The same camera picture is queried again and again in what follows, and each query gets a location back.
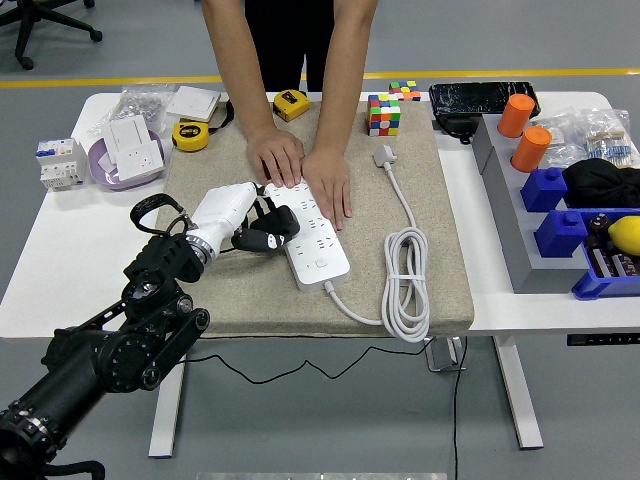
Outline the person's left hand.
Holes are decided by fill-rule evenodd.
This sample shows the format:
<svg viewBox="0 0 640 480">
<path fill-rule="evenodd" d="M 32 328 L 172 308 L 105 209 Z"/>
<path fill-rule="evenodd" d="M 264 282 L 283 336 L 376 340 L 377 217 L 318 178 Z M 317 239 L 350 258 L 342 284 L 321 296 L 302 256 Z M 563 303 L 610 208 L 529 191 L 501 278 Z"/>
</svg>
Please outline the person's left hand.
<svg viewBox="0 0 640 480">
<path fill-rule="evenodd" d="M 352 216 L 350 170 L 344 154 L 330 147 L 314 147 L 302 161 L 302 177 L 335 231 Z"/>
</svg>

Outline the person's right hand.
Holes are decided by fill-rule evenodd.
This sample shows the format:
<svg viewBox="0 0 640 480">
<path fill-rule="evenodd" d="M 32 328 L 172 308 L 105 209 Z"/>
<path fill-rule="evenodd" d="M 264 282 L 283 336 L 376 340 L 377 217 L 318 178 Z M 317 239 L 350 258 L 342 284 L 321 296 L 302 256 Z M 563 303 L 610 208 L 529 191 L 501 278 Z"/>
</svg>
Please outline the person's right hand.
<svg viewBox="0 0 640 480">
<path fill-rule="evenodd" d="M 300 183 L 304 148 L 291 133 L 276 127 L 251 133 L 247 155 L 260 184 L 291 188 Z"/>
</svg>

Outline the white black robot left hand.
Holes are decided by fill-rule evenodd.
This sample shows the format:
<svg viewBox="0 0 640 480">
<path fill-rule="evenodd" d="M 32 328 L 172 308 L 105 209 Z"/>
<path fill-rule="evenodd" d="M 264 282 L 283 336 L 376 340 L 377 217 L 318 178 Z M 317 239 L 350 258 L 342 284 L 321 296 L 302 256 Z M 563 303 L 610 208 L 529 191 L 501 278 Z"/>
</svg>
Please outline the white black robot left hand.
<svg viewBox="0 0 640 480">
<path fill-rule="evenodd" d="M 229 239 L 237 250 L 272 252 L 281 249 L 299 232 L 292 210 L 275 206 L 264 212 L 258 199 L 264 189 L 252 182 L 209 190 L 192 217 L 194 227 L 187 232 L 189 244 L 203 264 L 208 265 L 221 253 L 221 244 Z"/>
</svg>

